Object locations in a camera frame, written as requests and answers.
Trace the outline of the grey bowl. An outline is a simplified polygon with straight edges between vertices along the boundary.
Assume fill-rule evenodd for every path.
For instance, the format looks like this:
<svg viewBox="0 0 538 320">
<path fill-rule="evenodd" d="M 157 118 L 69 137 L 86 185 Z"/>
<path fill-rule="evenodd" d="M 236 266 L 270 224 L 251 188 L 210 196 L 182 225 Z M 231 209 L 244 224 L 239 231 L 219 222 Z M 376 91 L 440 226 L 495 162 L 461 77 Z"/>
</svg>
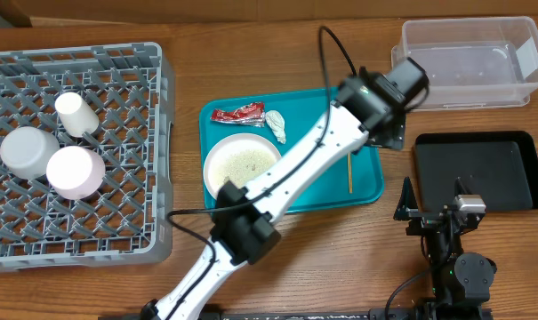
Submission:
<svg viewBox="0 0 538 320">
<path fill-rule="evenodd" d="M 20 127 L 8 133 L 0 147 L 0 157 L 18 178 L 32 180 L 46 174 L 50 158 L 60 149 L 57 139 L 34 127 Z"/>
</svg>

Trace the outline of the wooden chopstick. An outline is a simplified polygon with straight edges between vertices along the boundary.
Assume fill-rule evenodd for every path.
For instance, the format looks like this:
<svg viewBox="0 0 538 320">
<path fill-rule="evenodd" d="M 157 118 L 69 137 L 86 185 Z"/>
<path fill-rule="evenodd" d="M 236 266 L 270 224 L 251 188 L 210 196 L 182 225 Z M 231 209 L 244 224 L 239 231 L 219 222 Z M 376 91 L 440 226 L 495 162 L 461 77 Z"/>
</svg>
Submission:
<svg viewBox="0 0 538 320">
<path fill-rule="evenodd" d="M 352 172 L 352 161 L 351 161 L 352 159 L 351 159 L 351 156 L 352 156 L 351 153 L 347 154 L 348 190 L 349 190 L 350 194 L 353 193 L 353 172 Z"/>
</svg>

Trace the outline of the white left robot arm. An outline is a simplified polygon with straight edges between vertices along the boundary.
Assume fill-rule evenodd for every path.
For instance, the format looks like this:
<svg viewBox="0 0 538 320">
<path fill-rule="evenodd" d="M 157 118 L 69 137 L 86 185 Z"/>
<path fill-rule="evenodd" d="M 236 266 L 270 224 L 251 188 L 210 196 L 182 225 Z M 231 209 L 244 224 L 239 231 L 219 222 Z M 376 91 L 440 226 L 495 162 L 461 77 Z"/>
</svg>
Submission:
<svg viewBox="0 0 538 320">
<path fill-rule="evenodd" d="M 205 248 L 180 283 L 141 310 L 142 319 L 196 319 L 236 271 L 261 260 L 278 243 L 276 229 L 296 199 L 330 166 L 377 134 L 403 125 L 413 99 L 428 95 L 426 71 L 407 58 L 386 76 L 346 78 L 325 113 L 267 171 L 238 188 L 225 183 L 209 210 L 213 228 Z"/>
</svg>

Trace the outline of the white napkin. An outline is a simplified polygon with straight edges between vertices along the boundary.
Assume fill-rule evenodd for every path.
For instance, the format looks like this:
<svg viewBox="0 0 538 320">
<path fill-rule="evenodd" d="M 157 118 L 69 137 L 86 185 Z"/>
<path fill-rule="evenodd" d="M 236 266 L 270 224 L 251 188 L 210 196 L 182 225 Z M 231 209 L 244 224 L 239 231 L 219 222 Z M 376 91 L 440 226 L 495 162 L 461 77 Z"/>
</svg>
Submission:
<svg viewBox="0 0 538 320">
<path fill-rule="evenodd" d="M 265 121 L 271 131 L 274 133 L 277 141 L 281 144 L 286 143 L 285 120 L 276 110 L 270 110 L 265 113 Z"/>
</svg>

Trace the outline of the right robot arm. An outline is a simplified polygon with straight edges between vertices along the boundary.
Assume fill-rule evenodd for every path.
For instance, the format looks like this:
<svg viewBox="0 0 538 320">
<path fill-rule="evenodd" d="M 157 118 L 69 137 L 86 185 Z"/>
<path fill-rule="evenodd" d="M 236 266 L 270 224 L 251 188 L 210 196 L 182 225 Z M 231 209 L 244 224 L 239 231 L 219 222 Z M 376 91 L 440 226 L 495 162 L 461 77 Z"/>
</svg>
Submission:
<svg viewBox="0 0 538 320">
<path fill-rule="evenodd" d="M 454 183 L 455 197 L 439 212 L 420 212 L 412 182 L 404 179 L 394 220 L 408 223 L 406 233 L 421 239 L 422 254 L 429 266 L 403 282 L 388 298 L 383 310 L 386 319 L 492 320 L 492 310 L 483 304 L 490 300 L 495 262 L 465 252 L 461 236 L 474 231 L 486 216 L 486 204 L 472 194 L 462 181 Z M 392 310 L 394 298 L 408 285 L 429 276 L 433 296 L 417 301 L 412 308 Z"/>
</svg>

